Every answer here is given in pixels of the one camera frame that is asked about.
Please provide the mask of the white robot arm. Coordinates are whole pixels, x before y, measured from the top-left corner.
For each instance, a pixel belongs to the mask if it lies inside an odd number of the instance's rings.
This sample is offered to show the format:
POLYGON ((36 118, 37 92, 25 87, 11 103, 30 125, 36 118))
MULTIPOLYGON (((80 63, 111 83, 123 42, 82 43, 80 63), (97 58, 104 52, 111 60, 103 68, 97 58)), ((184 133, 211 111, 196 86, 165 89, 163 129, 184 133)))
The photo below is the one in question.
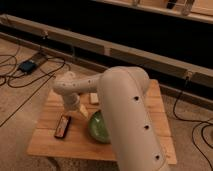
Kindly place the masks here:
POLYGON ((83 79, 67 72, 56 78, 53 90, 67 110, 77 103, 77 93, 98 95, 120 171, 170 171, 145 104, 149 83, 143 69, 119 66, 83 79))

